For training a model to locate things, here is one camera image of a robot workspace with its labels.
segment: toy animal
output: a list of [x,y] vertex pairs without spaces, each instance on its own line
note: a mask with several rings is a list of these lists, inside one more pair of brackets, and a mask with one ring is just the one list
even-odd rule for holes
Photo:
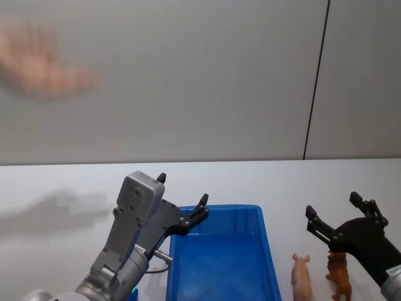
[[310,256],[304,258],[293,255],[294,267],[291,272],[291,284],[293,285],[294,301],[310,301],[312,299],[311,280],[306,263],[310,261]]
[[346,253],[330,252],[327,258],[329,274],[326,275],[326,278],[336,284],[336,294],[331,297],[333,300],[339,301],[340,297],[345,295],[345,300],[351,301],[352,287],[346,268]]

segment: blue plastic bin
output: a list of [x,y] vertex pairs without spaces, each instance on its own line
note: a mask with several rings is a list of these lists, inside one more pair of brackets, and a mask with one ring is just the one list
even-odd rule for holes
[[281,301],[261,208],[208,208],[190,235],[171,237],[166,301]]

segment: white tabletop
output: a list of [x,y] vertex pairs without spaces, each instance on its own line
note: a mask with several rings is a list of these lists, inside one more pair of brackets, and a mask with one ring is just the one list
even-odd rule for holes
[[[311,255],[315,300],[331,300],[328,248],[306,230],[308,204],[336,228],[361,216],[348,202],[352,191],[376,199],[390,221],[386,236],[401,249],[401,159],[0,167],[0,299],[18,301],[36,288],[74,291],[105,244],[123,178],[136,170],[153,177],[166,172],[165,198],[179,206],[209,193],[209,204],[262,207],[284,301],[292,300],[294,252]],[[384,300],[352,256],[348,271],[354,301]],[[165,300],[166,282],[166,273],[146,275],[140,301]]]

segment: gray wall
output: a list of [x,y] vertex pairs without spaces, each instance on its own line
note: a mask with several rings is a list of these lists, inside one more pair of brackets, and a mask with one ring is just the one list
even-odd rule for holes
[[306,157],[401,156],[401,2],[331,2]]
[[322,0],[1,0],[51,24],[99,91],[0,91],[0,164],[301,159]]

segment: human hand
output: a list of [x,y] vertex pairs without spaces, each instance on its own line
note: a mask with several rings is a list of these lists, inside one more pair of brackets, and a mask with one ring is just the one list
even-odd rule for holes
[[85,66],[66,66],[57,56],[54,36],[32,23],[0,21],[0,72],[23,92],[63,97],[94,86]]

